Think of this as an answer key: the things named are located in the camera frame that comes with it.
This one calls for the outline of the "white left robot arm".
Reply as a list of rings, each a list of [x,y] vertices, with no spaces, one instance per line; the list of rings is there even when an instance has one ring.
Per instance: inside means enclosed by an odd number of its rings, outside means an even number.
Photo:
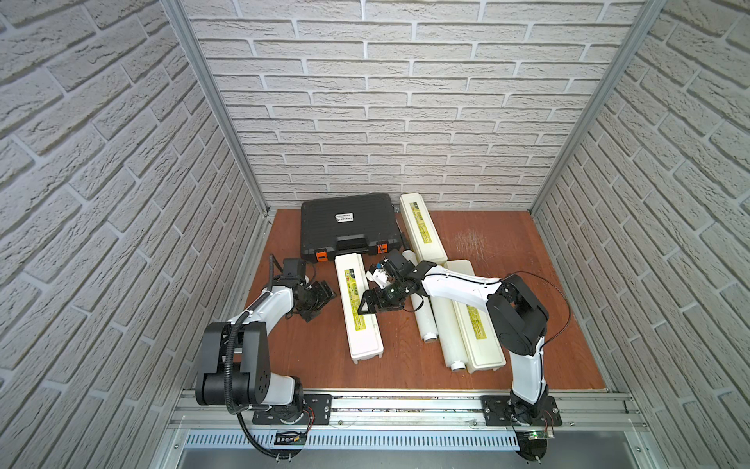
[[[306,405],[301,380],[271,371],[269,334],[288,315],[310,322],[335,298],[325,281],[275,283],[238,316],[209,324],[197,358],[197,404],[223,406],[230,414],[302,414]]]

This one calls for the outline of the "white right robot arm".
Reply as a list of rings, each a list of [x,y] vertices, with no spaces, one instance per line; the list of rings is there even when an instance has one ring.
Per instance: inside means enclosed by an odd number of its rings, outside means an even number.
[[[414,264],[394,250],[370,267],[368,279],[376,286],[363,293],[359,314],[400,310],[412,294],[456,301],[488,314],[493,328],[489,335],[511,358],[509,416],[525,424],[541,416],[549,398],[543,367],[549,313],[521,277],[474,277],[431,261]]]

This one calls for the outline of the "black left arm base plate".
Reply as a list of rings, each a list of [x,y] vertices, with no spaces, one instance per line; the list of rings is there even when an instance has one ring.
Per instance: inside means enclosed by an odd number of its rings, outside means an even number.
[[[287,406],[272,406],[264,412],[254,412],[252,424],[256,426],[284,425],[314,426],[328,425],[332,411],[331,394],[307,393]]]

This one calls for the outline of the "cream dispenser with lid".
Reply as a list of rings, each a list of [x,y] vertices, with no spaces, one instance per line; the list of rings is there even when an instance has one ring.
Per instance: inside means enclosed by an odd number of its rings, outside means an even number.
[[[339,255],[334,263],[351,359],[357,365],[362,361],[382,358],[384,344],[377,318],[368,314],[363,306],[367,280],[361,254]]]

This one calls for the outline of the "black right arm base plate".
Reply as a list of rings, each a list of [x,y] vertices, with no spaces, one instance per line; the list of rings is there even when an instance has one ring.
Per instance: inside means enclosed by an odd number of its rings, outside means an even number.
[[[543,394],[536,404],[529,404],[513,394],[480,397],[484,421],[488,427],[559,427],[561,412],[552,396]]]

